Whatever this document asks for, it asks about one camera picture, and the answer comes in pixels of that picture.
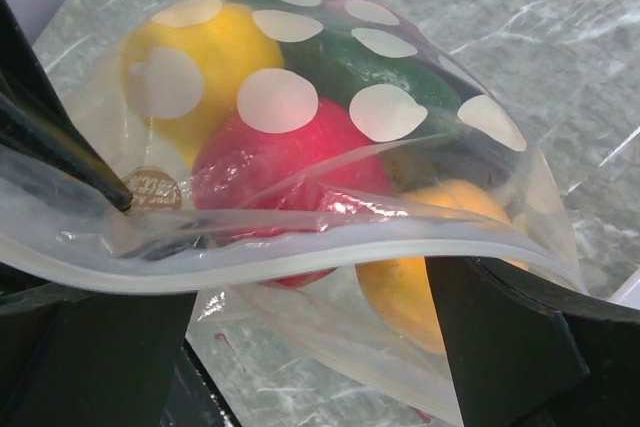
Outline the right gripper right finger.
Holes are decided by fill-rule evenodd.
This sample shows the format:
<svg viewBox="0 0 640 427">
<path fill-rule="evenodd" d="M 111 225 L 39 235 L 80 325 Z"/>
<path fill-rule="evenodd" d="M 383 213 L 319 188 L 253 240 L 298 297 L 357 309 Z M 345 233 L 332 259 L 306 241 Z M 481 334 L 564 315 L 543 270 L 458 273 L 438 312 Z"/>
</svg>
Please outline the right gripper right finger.
<svg viewBox="0 0 640 427">
<path fill-rule="evenodd" d="M 464 425 L 638 425 L 638 310 L 497 259 L 426 272 Z"/>
</svg>

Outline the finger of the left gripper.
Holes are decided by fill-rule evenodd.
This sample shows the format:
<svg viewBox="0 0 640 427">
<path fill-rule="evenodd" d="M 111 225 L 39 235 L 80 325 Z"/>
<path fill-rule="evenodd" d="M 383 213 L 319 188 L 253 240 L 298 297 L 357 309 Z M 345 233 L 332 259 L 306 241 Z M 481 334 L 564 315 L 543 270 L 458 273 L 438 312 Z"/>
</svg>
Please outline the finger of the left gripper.
<svg viewBox="0 0 640 427">
<path fill-rule="evenodd" d="M 121 212 L 133 195 L 72 123 L 6 0 L 1 0 L 1 145 L 95 188 Z"/>
</svg>

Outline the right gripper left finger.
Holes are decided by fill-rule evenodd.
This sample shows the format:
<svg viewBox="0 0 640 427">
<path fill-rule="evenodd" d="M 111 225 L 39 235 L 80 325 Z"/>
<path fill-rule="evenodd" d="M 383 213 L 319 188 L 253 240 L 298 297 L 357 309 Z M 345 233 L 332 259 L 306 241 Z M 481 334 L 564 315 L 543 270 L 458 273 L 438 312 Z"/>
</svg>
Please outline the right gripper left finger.
<svg viewBox="0 0 640 427">
<path fill-rule="evenodd" d="M 192 292 L 118 295 L 1 269 L 1 423 L 157 426 Z"/>
</svg>

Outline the yellow fake lemon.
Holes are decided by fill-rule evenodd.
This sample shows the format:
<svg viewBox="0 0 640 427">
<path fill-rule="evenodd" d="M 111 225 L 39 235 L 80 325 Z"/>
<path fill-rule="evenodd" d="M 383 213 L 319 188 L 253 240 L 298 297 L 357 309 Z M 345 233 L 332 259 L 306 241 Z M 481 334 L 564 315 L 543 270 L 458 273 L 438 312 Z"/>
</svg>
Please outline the yellow fake lemon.
<svg viewBox="0 0 640 427">
<path fill-rule="evenodd" d="M 119 55 L 128 107 L 186 165 L 235 112 L 246 78 L 284 64 L 251 8 L 222 0 L 183 0 L 153 14 L 128 34 Z"/>
</svg>

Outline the polka dot zip bag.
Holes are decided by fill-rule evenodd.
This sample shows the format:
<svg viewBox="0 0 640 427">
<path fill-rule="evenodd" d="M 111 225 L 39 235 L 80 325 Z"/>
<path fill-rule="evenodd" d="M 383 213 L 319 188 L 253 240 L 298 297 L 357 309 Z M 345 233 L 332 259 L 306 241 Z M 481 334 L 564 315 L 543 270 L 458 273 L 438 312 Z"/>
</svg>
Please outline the polka dot zip bag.
<svg viewBox="0 0 640 427">
<path fill-rule="evenodd" d="M 230 287 L 324 363 L 456 424 L 435 262 L 586 292 L 540 150 L 381 0 L 123 8 L 53 102 L 1 25 L 4 263 L 94 292 Z"/>
</svg>

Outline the red fake apple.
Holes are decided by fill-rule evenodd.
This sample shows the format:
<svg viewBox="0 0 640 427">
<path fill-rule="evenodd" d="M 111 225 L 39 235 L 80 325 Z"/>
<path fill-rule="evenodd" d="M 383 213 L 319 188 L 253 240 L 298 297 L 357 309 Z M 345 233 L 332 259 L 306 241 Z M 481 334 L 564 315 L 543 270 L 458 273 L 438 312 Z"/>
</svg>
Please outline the red fake apple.
<svg viewBox="0 0 640 427">
<path fill-rule="evenodd" d="M 233 115 L 200 149 L 191 172 L 198 209 L 252 209 L 363 213 L 348 192 L 392 193 L 377 155 L 318 173 L 309 167 L 371 146 L 341 106 L 322 98 L 311 122 L 294 131 L 266 133 Z"/>
</svg>

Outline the green fake vegetable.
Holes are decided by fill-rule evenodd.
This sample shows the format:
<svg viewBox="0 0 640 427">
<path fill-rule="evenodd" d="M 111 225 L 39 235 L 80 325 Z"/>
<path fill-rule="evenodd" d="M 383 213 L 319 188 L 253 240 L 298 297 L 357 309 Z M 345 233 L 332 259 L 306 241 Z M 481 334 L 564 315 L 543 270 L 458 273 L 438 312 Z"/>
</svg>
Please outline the green fake vegetable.
<svg viewBox="0 0 640 427">
<path fill-rule="evenodd" d="M 382 87 L 392 86 L 426 109 L 423 120 L 410 122 L 392 148 L 381 153 L 387 175 L 399 189 L 416 189 L 432 176 L 465 179 L 485 190 L 507 184 L 514 154 L 456 116 L 464 102 L 480 95 L 479 88 L 433 54 L 373 52 L 353 35 L 352 21 L 335 1 L 290 10 L 323 25 L 307 40 L 280 44 L 286 67 L 309 80 L 321 97 L 348 108 L 364 89 L 380 96 Z"/>
</svg>

